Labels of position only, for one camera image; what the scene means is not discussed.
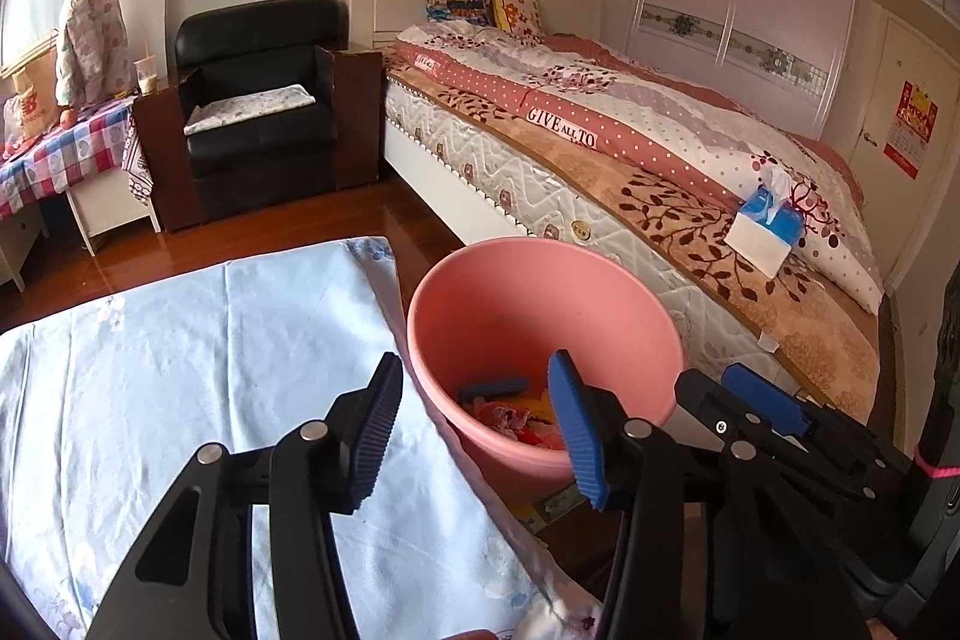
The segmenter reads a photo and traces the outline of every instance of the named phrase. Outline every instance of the floral tablecloth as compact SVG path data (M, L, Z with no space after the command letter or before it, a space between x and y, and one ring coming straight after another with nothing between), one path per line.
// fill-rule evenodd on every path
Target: floral tablecloth
M73 128L55 127L33 148L0 166L0 220L44 196L119 167L133 97L80 111Z

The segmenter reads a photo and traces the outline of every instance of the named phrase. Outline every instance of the pink bucket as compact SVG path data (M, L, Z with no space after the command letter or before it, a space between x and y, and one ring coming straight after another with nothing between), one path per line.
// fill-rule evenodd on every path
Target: pink bucket
M447 256L414 293L407 339L424 393L510 503L573 482L568 455L483 426L457 403L462 387L524 377L539 395L550 354L566 348L585 383L662 425L683 369L680 338L656 296L617 263L555 239L490 239Z

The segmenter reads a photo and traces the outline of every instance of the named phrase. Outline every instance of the yellow floral pillow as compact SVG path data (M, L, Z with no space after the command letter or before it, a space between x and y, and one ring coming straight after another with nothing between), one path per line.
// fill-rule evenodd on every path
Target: yellow floral pillow
M493 0L496 27L515 36L542 36L536 0Z

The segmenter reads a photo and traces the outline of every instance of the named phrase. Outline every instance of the metal bolt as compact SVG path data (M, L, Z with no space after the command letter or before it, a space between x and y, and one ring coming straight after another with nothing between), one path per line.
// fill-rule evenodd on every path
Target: metal bolt
M212 464L219 461L220 456L224 455L224 449L219 447L216 442L208 442L203 448L197 451L197 461L202 464Z
M326 437L330 429L326 427L323 421L307 421L301 426L301 437L307 442L315 442L318 439Z
M757 456L757 448L745 439L738 439L737 442L734 442L730 446L730 452L741 461L750 461L751 458Z
M646 439L653 434L654 428L643 418L631 418L623 425L623 431L631 439Z

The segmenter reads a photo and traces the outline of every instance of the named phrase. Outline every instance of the blue tissue box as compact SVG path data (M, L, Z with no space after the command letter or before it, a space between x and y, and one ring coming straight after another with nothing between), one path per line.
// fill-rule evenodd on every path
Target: blue tissue box
M737 212L724 237L724 242L770 279L776 277L790 249L803 236L803 215L787 204L782 204L774 220L767 223L773 203L766 188L757 189Z

